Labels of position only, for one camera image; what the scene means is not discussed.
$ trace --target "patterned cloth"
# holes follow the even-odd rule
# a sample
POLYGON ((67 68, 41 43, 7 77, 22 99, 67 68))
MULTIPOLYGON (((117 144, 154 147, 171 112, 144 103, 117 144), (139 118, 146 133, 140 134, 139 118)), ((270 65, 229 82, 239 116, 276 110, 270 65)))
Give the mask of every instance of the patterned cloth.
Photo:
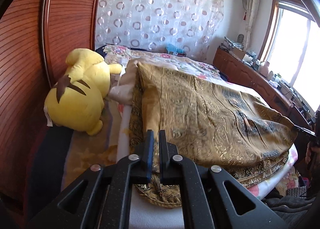
POLYGON ((306 199, 307 186, 289 188, 287 189, 287 195, 306 199))
MULTIPOLYGON (((296 137, 293 124, 249 94, 214 85, 180 71, 139 64, 129 129, 130 146, 143 132, 167 131, 167 141, 197 164, 224 167, 245 187, 281 169, 296 137)), ((162 206, 179 206, 177 186, 159 183, 158 145, 153 177, 138 187, 141 195, 162 206)))
MULTIPOLYGON (((111 83, 116 84, 114 76, 111 83)), ((61 189, 65 189, 93 164, 112 165, 116 163, 121 116, 118 104, 106 99, 100 118, 103 122, 101 131, 95 136, 74 131, 69 152, 65 161, 61 189)))
POLYGON ((288 173, 276 185, 276 189, 279 191, 279 194, 286 196, 288 189, 299 187, 299 176, 300 174, 298 171, 296 171, 294 167, 291 167, 288 173))
POLYGON ((146 59, 152 59, 153 62, 169 62, 175 65, 178 70, 195 75, 203 80, 222 80, 219 71, 213 66, 194 61, 187 57, 179 57, 164 53, 152 53, 148 51, 132 51, 126 47, 116 45, 105 45, 103 47, 103 52, 105 53, 105 55, 103 55, 105 56, 105 62, 108 64, 118 63, 126 67, 130 59, 144 57, 146 59))
POLYGON ((277 188, 278 191, 280 191, 279 188, 285 190, 287 183, 284 181, 284 178, 287 178, 290 175, 292 172, 291 168, 293 168, 293 165, 297 159, 297 149, 293 144, 289 150, 288 161, 283 168, 270 178, 267 178, 266 180, 249 187, 248 190, 258 199, 263 199, 274 187, 277 188))

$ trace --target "brown stripe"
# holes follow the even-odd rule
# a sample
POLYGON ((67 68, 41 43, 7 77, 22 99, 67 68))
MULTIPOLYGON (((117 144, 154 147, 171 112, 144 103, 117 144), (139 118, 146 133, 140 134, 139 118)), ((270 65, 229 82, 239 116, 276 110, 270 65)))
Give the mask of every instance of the brown stripe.
POLYGON ((89 85, 86 82, 84 82, 82 79, 78 80, 77 82, 90 89, 89 85))
POLYGON ((80 94, 83 94, 83 95, 86 96, 85 92, 83 92, 81 88, 79 88, 79 87, 77 87, 77 86, 75 86, 73 84, 69 84, 67 87, 69 87, 69 88, 79 92, 80 94))

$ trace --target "bottle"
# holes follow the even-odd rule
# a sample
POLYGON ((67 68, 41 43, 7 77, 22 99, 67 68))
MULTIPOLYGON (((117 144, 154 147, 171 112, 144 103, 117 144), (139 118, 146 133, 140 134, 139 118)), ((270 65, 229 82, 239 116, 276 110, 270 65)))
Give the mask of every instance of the bottle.
POLYGON ((267 76, 268 80, 271 80, 273 78, 273 71, 270 71, 270 73, 267 76))
POLYGON ((263 75, 264 77, 267 77, 269 74, 269 65, 270 63, 266 61, 263 67, 260 69, 260 74, 263 75))

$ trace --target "desk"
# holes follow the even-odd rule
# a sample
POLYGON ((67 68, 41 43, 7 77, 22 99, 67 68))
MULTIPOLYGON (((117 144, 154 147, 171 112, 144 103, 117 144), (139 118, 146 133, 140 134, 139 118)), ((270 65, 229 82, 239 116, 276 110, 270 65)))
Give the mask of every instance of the desk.
POLYGON ((242 60, 218 48, 212 64, 226 74, 231 83, 254 89, 271 108, 286 115, 291 101, 242 60))

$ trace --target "white curtain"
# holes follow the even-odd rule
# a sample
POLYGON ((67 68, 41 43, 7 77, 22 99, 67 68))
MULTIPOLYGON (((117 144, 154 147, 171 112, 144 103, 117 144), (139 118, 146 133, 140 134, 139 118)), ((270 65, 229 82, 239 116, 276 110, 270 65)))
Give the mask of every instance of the white curtain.
POLYGON ((260 0, 247 1, 247 17, 244 35, 244 51, 250 48, 252 26, 256 20, 260 0))

